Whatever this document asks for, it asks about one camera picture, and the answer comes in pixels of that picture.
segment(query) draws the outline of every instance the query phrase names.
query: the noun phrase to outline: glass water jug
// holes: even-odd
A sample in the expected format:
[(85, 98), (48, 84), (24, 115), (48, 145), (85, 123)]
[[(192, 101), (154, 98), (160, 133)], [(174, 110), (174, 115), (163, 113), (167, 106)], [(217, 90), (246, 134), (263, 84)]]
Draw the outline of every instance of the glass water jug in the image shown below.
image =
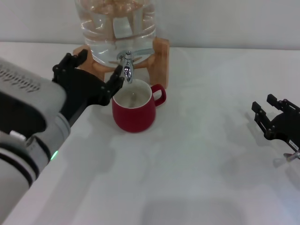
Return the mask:
[[(94, 59), (116, 67), (120, 52), (153, 48), (156, 36), (151, 0), (75, 0), (85, 43)], [(149, 55), (136, 58), (135, 63)]]

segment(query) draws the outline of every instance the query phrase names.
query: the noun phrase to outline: metal faucet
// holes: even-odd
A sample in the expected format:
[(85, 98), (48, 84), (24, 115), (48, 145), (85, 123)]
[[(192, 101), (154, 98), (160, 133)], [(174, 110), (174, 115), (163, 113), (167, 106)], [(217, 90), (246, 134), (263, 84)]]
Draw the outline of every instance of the metal faucet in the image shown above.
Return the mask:
[(135, 57), (141, 55), (151, 55), (151, 54), (154, 54), (154, 49), (152, 48), (142, 49), (135, 52), (125, 50), (118, 54), (117, 60), (121, 60), (120, 64), (123, 66), (123, 73), (128, 83), (132, 83), (133, 81), (133, 74), (134, 74), (133, 63)]

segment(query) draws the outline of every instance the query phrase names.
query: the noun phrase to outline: red mug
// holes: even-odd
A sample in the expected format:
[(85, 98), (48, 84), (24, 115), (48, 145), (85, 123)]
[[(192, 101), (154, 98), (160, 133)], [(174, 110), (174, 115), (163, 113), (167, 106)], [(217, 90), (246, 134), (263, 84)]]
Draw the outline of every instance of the red mug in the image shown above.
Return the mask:
[[(161, 97), (154, 100), (153, 93), (161, 90)], [(154, 122), (156, 107), (166, 101), (162, 85), (150, 87), (146, 82), (134, 79), (124, 84), (112, 99), (112, 114), (116, 124), (130, 133), (148, 129)]]

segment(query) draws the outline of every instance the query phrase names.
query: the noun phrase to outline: wooden stand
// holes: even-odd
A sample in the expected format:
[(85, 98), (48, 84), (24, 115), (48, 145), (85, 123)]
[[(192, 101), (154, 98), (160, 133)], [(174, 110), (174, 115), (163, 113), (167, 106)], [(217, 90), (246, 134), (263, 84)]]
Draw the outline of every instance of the wooden stand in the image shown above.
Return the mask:
[[(87, 49), (89, 54), (87, 60), (80, 66), (80, 69), (83, 69), (104, 81), (105, 73), (112, 72), (115, 68), (106, 67), (96, 62), (93, 59), (92, 52), (88, 45), (83, 45), (75, 49), (73, 54), (78, 55), (83, 49)], [(155, 53), (143, 62), (135, 64), (134, 68), (147, 68), (150, 84), (154, 85), (159, 83), (164, 88), (167, 88), (169, 82), (169, 40), (156, 37), (153, 40), (153, 49)]]

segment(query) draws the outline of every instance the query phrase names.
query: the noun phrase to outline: mug rim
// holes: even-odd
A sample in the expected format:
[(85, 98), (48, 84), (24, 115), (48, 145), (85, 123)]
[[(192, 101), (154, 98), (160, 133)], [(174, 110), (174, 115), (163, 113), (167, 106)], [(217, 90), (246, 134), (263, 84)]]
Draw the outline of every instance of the mug rim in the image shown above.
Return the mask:
[(149, 93), (149, 98), (148, 98), (148, 100), (143, 104), (143, 105), (141, 105), (141, 106), (139, 106), (139, 107), (134, 107), (134, 108), (128, 108), (128, 107), (124, 107), (124, 106), (122, 106), (122, 105), (120, 105), (117, 101), (116, 101), (116, 99), (115, 99), (115, 96), (119, 93), (119, 92), (117, 92), (117, 94), (115, 95), (115, 96), (113, 96), (113, 101), (118, 105), (118, 106), (120, 106), (120, 107), (122, 107), (122, 108), (124, 108), (124, 109), (138, 109), (138, 108), (142, 108), (143, 106), (145, 106), (145, 105), (147, 105), (149, 102), (150, 102), (150, 100), (151, 100), (151, 98), (152, 98), (152, 89), (151, 89), (151, 87), (150, 87), (150, 85), (149, 84), (147, 84), (145, 81), (142, 81), (142, 80), (140, 80), (140, 79), (134, 79), (132, 82), (138, 82), (138, 83), (140, 83), (140, 84), (143, 84), (144, 86), (146, 86), (147, 87), (147, 91), (148, 91), (148, 93)]

